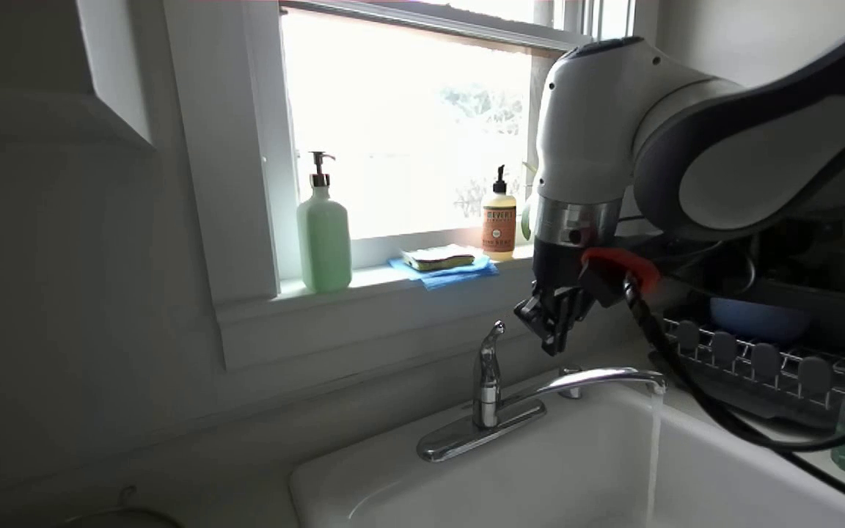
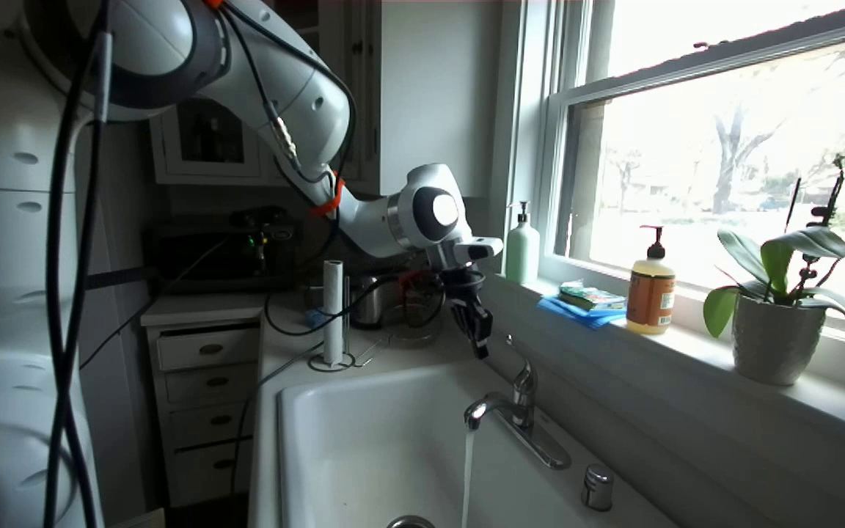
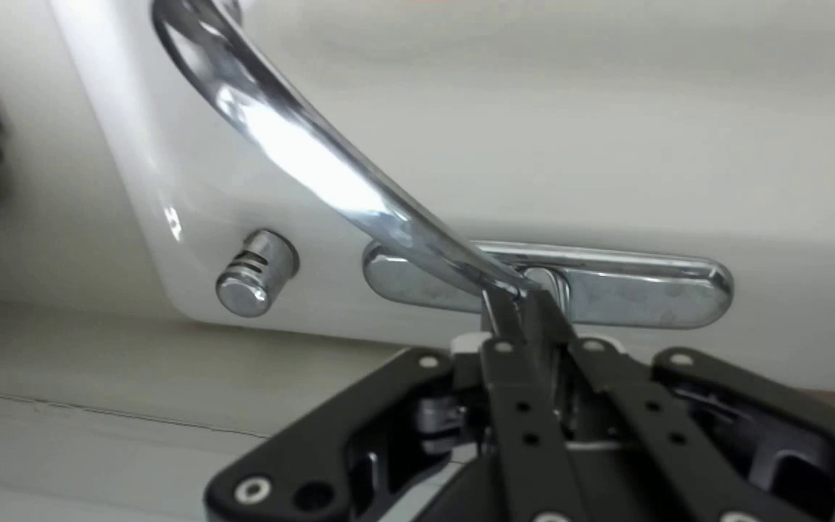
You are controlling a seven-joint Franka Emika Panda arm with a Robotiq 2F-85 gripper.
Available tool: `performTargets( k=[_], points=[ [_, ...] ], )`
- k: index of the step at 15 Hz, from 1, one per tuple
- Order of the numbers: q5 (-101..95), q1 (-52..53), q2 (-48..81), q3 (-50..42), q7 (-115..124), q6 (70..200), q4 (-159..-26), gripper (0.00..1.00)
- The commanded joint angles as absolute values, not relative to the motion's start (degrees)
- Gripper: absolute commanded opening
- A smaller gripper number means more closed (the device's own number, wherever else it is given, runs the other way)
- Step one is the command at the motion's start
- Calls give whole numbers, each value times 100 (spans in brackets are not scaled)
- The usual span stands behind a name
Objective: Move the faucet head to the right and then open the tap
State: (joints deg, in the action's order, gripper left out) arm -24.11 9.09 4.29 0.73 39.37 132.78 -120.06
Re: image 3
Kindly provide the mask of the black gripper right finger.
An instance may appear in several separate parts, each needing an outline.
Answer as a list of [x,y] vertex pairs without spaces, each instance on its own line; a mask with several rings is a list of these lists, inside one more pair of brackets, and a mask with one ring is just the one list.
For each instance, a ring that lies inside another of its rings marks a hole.
[[696,348],[648,365],[586,338],[586,386],[623,420],[686,522],[835,522],[835,406]]

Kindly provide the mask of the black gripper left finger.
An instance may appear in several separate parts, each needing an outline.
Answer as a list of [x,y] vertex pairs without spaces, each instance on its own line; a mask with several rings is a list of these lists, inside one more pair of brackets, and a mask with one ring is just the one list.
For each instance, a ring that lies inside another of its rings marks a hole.
[[470,445],[418,522],[587,522],[565,449],[565,338],[409,348],[226,464],[207,522],[376,522]]

